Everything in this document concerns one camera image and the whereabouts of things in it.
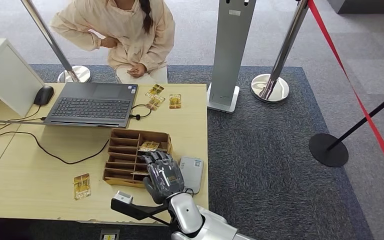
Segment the person's right hand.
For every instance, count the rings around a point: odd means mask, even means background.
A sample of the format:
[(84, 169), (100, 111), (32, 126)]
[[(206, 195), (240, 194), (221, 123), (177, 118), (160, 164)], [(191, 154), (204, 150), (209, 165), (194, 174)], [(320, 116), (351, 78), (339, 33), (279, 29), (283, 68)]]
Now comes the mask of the person's right hand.
[(100, 42), (100, 46), (108, 49), (116, 48), (118, 46), (118, 40), (113, 37), (103, 38)]

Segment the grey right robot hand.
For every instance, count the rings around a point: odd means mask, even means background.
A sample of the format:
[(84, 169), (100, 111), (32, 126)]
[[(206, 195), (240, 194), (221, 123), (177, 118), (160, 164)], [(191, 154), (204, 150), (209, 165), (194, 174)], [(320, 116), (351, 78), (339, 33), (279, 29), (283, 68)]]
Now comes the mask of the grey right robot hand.
[(140, 159), (145, 161), (148, 172), (143, 184), (156, 204), (161, 205), (172, 195), (184, 191), (180, 167), (169, 153), (148, 151)]

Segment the person's left hand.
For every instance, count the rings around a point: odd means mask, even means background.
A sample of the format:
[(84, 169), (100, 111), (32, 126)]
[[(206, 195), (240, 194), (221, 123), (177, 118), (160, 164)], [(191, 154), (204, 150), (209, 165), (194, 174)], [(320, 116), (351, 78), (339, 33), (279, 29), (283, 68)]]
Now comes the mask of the person's left hand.
[(147, 72), (147, 67), (142, 63), (137, 63), (131, 69), (128, 69), (126, 72), (134, 78), (140, 78), (143, 77)]

